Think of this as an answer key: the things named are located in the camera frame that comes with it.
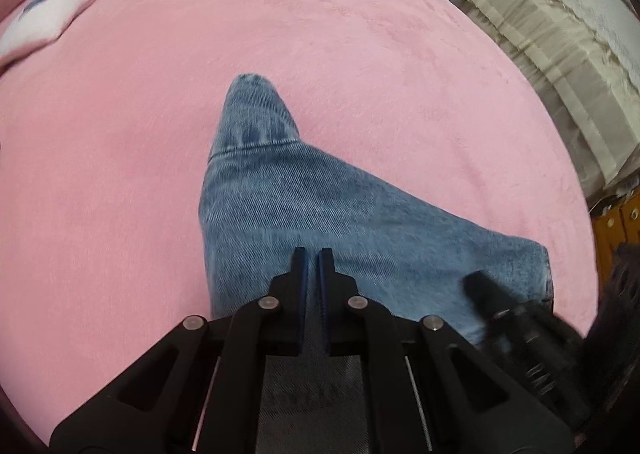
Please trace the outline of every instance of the denim leg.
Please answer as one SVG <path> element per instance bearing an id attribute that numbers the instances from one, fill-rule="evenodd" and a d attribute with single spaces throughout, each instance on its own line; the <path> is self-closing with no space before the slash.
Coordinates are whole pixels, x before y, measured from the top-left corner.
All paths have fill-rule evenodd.
<path id="1" fill-rule="evenodd" d="M 257 75 L 231 84 L 209 155 L 199 208 L 213 315 L 266 293 L 297 246 L 336 268 L 400 317 L 441 315 L 473 343 L 482 322 L 460 280 L 487 271 L 521 299 L 550 296 L 544 247 L 483 229 L 300 140 L 275 88 Z M 307 293 L 299 358 L 270 358 L 261 453 L 366 452 L 357 358 L 322 354 L 318 283 Z"/>

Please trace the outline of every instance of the screw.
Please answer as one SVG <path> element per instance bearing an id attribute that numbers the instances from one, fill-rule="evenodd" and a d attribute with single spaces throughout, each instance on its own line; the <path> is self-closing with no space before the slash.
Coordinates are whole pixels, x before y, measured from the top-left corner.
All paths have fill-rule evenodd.
<path id="1" fill-rule="evenodd" d="M 182 325 L 190 331 L 204 326 L 204 319 L 200 315 L 190 315 L 182 321 Z"/>
<path id="2" fill-rule="evenodd" d="M 444 326 L 444 320 L 437 315 L 427 315 L 422 319 L 422 325 L 431 331 L 438 331 Z"/>
<path id="3" fill-rule="evenodd" d="M 367 301 L 366 297 L 363 297 L 361 295 L 354 295 L 353 297 L 349 298 L 347 304 L 353 309 L 363 309 L 367 307 L 369 301 Z"/>
<path id="4" fill-rule="evenodd" d="M 271 295 L 262 297 L 260 301 L 258 301 L 258 306 L 260 306 L 262 309 L 276 309 L 279 305 L 280 305 L 280 301 L 278 301 L 275 297 Z"/>

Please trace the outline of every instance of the wooden furniture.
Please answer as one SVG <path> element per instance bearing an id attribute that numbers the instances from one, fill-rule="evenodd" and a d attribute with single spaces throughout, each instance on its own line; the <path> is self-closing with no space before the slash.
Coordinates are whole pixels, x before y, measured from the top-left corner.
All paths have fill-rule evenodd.
<path id="1" fill-rule="evenodd" d="M 620 243 L 640 243 L 640 193 L 595 217 L 593 236 L 602 294 L 613 266 L 613 252 Z"/>

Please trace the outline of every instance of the pink blanket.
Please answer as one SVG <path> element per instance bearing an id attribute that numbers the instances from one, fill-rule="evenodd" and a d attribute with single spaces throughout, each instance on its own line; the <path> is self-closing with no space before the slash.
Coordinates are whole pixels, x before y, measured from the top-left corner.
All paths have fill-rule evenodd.
<path id="1" fill-rule="evenodd" d="M 209 314 L 198 196 L 242 72 L 274 82 L 306 142 L 546 245 L 558 313 L 588 328 L 591 227 L 567 152 L 446 0 L 99 0 L 0 77 L 0 383 L 41 438 Z"/>

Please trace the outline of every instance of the bed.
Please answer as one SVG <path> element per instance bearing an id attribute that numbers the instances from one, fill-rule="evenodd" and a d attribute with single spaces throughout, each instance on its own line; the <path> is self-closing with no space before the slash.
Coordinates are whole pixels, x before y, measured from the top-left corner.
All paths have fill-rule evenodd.
<path id="1" fill-rule="evenodd" d="M 306 142 L 545 245 L 555 310 L 586 332 L 570 157 L 447 0 L 97 0 L 0 76 L 0 384 L 44 442 L 185 315 L 211 317 L 198 197 L 243 72 L 277 86 Z"/>
<path id="2" fill-rule="evenodd" d="M 625 180 L 637 185 L 640 21 L 631 0 L 450 1 L 536 90 L 590 205 Z"/>

